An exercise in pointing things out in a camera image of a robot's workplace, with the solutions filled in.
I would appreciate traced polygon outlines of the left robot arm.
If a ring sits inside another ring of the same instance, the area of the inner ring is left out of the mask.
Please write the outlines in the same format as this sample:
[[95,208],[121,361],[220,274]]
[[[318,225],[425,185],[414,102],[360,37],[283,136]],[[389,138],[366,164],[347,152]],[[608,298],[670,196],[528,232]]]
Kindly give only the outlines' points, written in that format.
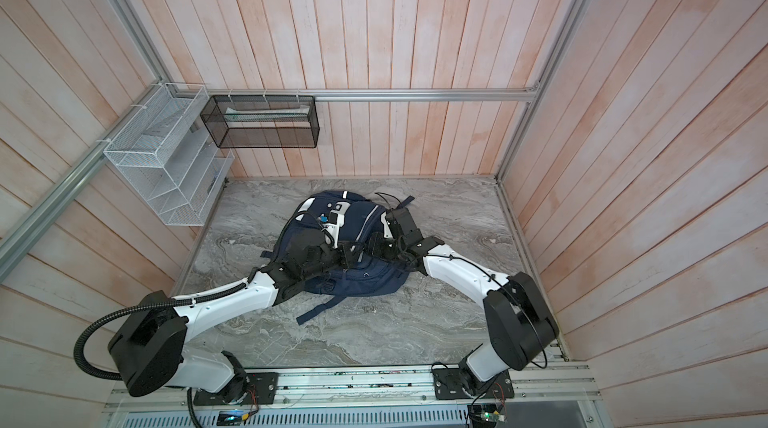
[[307,230],[239,282],[177,298],[148,295],[108,345],[120,379],[133,397],[176,387],[206,391],[226,403],[241,401],[249,376],[238,359],[226,351],[190,348],[188,342],[233,318],[288,301],[307,281],[353,267],[361,252],[359,243],[333,243],[326,232]]

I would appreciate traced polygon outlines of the navy blue student backpack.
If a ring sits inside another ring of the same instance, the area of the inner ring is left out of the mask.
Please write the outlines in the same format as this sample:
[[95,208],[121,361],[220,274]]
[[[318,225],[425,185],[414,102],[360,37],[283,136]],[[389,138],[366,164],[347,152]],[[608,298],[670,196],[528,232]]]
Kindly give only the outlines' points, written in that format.
[[300,203],[261,271],[275,281],[276,304],[300,292],[331,299],[296,318],[299,325],[351,297],[397,292],[411,272],[398,258],[390,210],[349,191],[324,191]]

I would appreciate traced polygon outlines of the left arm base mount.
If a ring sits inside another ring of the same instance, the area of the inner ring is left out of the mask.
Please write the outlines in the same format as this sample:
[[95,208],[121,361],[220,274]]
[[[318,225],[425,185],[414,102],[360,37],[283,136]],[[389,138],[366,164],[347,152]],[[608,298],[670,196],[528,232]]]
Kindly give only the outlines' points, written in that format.
[[228,351],[222,355],[234,369],[234,377],[218,392],[197,390],[192,403],[197,406],[214,405],[271,405],[274,403],[279,374],[277,372],[248,372],[240,361]]

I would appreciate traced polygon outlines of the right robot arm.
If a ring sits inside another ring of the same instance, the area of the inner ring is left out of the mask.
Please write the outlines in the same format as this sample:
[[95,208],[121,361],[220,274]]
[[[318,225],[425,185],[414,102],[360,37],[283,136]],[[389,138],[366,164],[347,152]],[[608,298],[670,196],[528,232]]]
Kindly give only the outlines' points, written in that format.
[[534,279],[524,272],[494,271],[458,254],[437,237],[425,237],[408,209],[384,215],[384,235],[374,241],[374,256],[402,262],[413,271],[458,290],[483,308],[489,341],[459,363],[468,389],[513,369],[521,371],[546,354],[559,327]]

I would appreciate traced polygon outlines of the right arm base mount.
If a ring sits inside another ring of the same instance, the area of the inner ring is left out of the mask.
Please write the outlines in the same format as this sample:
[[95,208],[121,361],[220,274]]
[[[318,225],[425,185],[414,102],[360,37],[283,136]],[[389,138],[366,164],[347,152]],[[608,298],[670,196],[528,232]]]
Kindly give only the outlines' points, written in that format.
[[476,378],[464,364],[449,367],[435,362],[430,366],[435,397],[438,400],[494,398],[502,401],[515,397],[511,378],[502,371],[487,381]]

